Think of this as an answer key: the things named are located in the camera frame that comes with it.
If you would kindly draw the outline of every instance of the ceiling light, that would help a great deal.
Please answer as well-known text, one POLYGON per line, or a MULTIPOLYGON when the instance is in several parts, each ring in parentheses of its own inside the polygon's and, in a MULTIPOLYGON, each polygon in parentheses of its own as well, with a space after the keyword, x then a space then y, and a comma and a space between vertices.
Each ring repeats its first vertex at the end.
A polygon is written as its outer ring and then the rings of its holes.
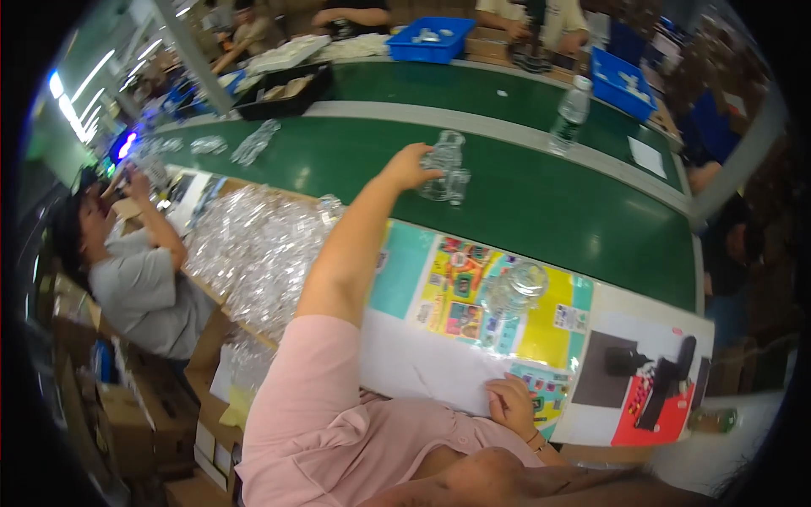
POLYGON ((155 49, 155 46, 157 46, 157 45, 159 45, 161 43, 161 41, 163 41, 163 39, 158 39, 157 41, 154 41, 152 44, 150 44, 149 47, 143 53, 141 53, 141 55, 138 57, 138 59, 143 60, 144 57, 146 55, 148 55, 150 51, 155 49))
POLYGON ((90 123, 93 121, 93 119, 96 117, 96 115, 99 114, 100 110, 101 110, 101 106, 98 106, 98 107, 96 107, 94 109, 93 114, 91 114, 90 118, 88 118, 88 122, 84 124, 83 128, 84 128, 85 131, 90 130, 90 123))
POLYGON ((141 67, 144 66, 144 64, 146 62, 147 62, 146 60, 141 60, 141 63, 136 65, 135 68, 130 71, 130 73, 127 75, 127 77, 132 77, 138 71, 138 69, 140 69, 141 67))
POLYGON ((94 96, 94 97, 93 97, 93 99, 91 99, 91 100, 90 100, 90 104, 88 104, 88 107, 87 107, 87 108, 84 110, 84 112, 82 113, 82 115, 81 115, 81 116, 79 116, 79 121, 80 121, 80 122, 83 122, 83 121, 84 121, 84 117, 86 117, 86 116, 88 115, 88 113, 90 112, 90 108, 91 108, 91 107, 93 106, 93 104, 96 102, 96 99, 98 99, 98 97, 101 97, 101 92, 104 92, 104 89, 103 89, 103 88, 102 88, 101 90, 99 90, 98 92, 96 92, 96 96, 94 96))
POLYGON ((135 76, 132 76, 130 79, 127 79, 127 82, 124 83, 124 86, 121 87, 119 92, 123 92, 124 88, 128 87, 130 85, 130 83, 132 83, 133 81, 135 81, 135 76))
POLYGON ((65 88, 62 86, 62 80, 59 79, 59 74, 54 71, 51 74, 50 79, 48 79, 48 87, 51 89, 51 95, 54 96, 55 99, 58 99, 65 92, 65 88))
POLYGON ((71 103, 76 102, 76 99, 79 98, 79 95, 81 95, 84 89, 88 86, 90 80, 93 79, 93 76, 96 75, 99 70, 101 70, 101 67, 104 66, 105 63, 107 63, 107 60, 109 60, 111 56, 113 56, 113 53, 115 53, 115 49, 111 49, 109 53, 104 55, 101 61, 98 64, 96 64, 96 67, 93 68, 92 71, 90 71, 88 77, 84 78, 84 81, 82 81, 82 84, 79 86, 79 89, 76 90, 76 93, 73 94, 73 97, 71 98, 71 103))

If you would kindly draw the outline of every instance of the hand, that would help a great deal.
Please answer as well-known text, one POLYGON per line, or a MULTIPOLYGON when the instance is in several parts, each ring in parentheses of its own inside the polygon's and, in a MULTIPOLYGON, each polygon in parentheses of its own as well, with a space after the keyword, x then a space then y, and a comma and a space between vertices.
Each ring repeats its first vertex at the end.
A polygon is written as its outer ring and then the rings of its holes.
POLYGON ((433 149, 425 143, 409 144, 388 161, 379 177, 390 182, 398 191, 416 188, 428 180, 442 178, 444 173, 441 170, 425 170, 419 164, 423 155, 433 149))
POLYGON ((507 24, 506 30, 507 35, 509 35, 510 39, 514 41, 530 36, 530 31, 526 29, 526 26, 521 21, 510 20, 507 24))
POLYGON ((577 33, 567 33, 560 38, 557 52, 560 54, 575 54, 580 50, 580 35, 577 33))
POLYGON ((343 16, 341 16, 341 11, 339 9, 324 9, 323 11, 318 11, 318 13, 313 16, 312 26, 323 27, 330 21, 335 21, 341 17, 343 16))
POLYGON ((124 187, 124 193, 135 200, 149 200, 149 178, 139 170, 130 171, 130 184, 124 187))
POLYGON ((484 387, 490 398, 490 416, 501 426, 511 429, 519 437, 528 441, 538 430, 535 429, 535 409, 532 407, 531 392, 521 378, 510 373, 504 379, 489 380, 484 387))

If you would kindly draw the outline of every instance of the paper sheet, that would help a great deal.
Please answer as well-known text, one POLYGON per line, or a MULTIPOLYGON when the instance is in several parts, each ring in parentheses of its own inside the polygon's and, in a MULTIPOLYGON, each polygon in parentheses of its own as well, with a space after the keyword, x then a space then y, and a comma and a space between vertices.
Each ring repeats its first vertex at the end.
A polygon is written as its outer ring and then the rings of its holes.
POLYGON ((631 145, 633 161, 660 178, 667 179, 662 166, 662 153, 657 152, 641 141, 635 140, 630 135, 628 136, 628 142, 631 145))

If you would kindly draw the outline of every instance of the water bottle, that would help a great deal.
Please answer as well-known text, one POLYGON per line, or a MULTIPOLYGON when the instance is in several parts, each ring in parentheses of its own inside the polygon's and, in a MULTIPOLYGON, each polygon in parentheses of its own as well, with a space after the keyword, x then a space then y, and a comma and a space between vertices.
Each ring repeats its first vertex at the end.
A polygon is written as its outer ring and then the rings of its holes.
POLYGON ((549 151, 565 156, 577 141, 577 133, 589 116, 589 90, 591 80, 582 75, 574 76, 574 88, 566 92, 558 105, 558 118, 552 128, 549 151))

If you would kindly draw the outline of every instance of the blue plastic bin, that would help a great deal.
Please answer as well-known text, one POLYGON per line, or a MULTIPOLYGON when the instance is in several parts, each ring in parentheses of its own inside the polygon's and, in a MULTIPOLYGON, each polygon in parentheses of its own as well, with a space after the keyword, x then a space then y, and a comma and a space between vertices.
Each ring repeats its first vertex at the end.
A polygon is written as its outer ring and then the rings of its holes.
POLYGON ((653 91, 639 67, 594 47, 591 49, 591 77, 595 97, 616 106, 640 122, 647 121, 650 114, 658 109, 653 91), (637 90, 650 96, 650 104, 625 89, 625 81, 620 78, 620 72, 639 78, 637 90))
POLYGON ((476 22, 464 18, 420 18, 402 32, 386 41, 392 60, 408 62, 450 63, 465 48, 465 37, 476 22), (440 42, 411 42, 423 28, 430 28, 440 36, 440 42), (440 30, 450 30, 453 35, 444 37, 440 30))

